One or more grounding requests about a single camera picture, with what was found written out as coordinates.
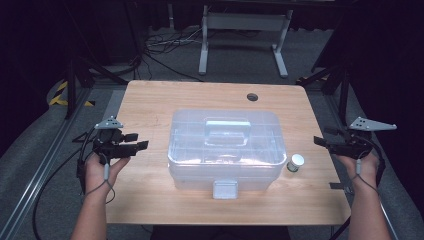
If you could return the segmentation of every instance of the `human hand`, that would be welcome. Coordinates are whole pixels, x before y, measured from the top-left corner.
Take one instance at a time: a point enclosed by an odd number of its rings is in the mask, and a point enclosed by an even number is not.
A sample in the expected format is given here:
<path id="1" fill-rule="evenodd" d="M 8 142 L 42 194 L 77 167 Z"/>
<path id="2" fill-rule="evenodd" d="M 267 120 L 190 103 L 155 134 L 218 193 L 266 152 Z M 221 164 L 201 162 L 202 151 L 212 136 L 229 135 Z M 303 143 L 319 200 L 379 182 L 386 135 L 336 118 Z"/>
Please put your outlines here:
<path id="1" fill-rule="evenodd" d="M 105 184 L 104 169 L 100 161 L 100 156 L 93 153 L 86 162 L 85 189 L 86 197 L 97 198 L 99 201 L 105 201 L 107 194 L 116 182 L 118 173 L 127 165 L 130 158 L 121 158 L 109 168 L 108 182 Z"/>
<path id="2" fill-rule="evenodd" d="M 378 158 L 373 153 L 369 153 L 361 160 L 361 172 L 359 175 L 363 181 L 361 181 L 360 178 L 357 178 L 356 159 L 340 155 L 336 155 L 336 157 L 343 163 L 343 165 L 345 165 L 347 173 L 350 179 L 352 179 L 355 190 L 364 189 L 364 187 L 366 189 L 371 189 L 369 188 L 370 186 L 374 189 L 377 188 L 376 175 Z"/>

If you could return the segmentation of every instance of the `container lid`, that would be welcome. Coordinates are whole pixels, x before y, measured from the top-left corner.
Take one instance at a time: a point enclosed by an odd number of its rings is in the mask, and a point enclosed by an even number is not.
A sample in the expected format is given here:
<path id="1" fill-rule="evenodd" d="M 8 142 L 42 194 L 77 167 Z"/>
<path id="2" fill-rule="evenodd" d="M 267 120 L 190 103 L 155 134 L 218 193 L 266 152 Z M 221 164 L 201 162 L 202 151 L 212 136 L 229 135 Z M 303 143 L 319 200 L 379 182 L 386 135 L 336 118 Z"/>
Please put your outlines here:
<path id="1" fill-rule="evenodd" d="M 168 158 L 182 165 L 263 166 L 287 157 L 272 112 L 184 109 L 173 115 Z"/>

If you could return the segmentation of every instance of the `small jar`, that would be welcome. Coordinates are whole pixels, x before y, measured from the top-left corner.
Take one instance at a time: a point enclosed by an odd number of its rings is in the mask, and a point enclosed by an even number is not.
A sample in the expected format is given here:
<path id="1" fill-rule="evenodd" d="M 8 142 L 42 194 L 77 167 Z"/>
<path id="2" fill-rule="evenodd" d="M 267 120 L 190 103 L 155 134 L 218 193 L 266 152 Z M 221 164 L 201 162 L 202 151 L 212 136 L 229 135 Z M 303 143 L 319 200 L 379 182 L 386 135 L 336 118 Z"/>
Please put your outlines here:
<path id="1" fill-rule="evenodd" d="M 300 154 L 294 154 L 291 160 L 287 163 L 287 169 L 290 172 L 297 172 L 299 168 L 305 163 L 305 159 Z"/>

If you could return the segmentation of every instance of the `tabletop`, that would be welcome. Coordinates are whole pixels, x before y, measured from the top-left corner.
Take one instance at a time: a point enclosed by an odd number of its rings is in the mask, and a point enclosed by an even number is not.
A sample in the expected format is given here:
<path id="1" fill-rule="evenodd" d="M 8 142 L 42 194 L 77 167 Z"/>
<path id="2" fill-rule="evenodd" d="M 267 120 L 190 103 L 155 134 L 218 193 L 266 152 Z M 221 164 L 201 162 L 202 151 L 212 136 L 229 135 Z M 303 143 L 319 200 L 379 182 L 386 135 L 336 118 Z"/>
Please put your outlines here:
<path id="1" fill-rule="evenodd" d="M 249 93 L 257 101 L 247 98 Z M 173 113 L 180 109 L 266 110 L 278 116 L 287 156 L 301 154 L 298 172 L 286 167 L 265 191 L 240 191 L 237 199 L 217 200 L 211 191 L 179 190 L 168 171 Z M 124 134 L 149 140 L 118 176 L 108 223 L 196 225 L 339 225 L 350 216 L 343 190 L 325 148 L 305 90 L 299 86 L 132 81 L 117 120 Z"/>

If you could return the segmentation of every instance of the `clear plastic container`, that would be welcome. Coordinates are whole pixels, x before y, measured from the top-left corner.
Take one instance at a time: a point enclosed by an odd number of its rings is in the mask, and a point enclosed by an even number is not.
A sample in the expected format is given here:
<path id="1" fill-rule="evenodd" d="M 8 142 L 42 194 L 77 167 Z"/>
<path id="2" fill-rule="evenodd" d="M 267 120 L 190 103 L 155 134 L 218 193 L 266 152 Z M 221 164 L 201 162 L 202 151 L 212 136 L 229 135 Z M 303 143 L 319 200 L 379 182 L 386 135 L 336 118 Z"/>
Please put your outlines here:
<path id="1" fill-rule="evenodd" d="M 287 156 L 272 112 L 184 109 L 172 119 L 168 158 L 177 188 L 237 198 L 238 190 L 266 190 Z"/>

